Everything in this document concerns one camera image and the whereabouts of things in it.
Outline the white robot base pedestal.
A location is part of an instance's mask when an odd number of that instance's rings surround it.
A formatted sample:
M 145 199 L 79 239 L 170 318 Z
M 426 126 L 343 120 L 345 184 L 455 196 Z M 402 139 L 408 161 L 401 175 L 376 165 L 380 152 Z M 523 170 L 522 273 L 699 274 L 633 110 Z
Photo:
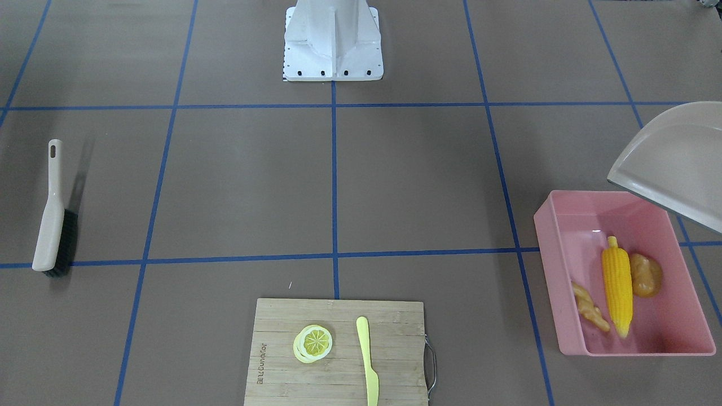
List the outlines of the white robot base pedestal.
M 298 1 L 285 12 L 282 77 L 289 82 L 384 77 L 381 23 L 366 1 Z

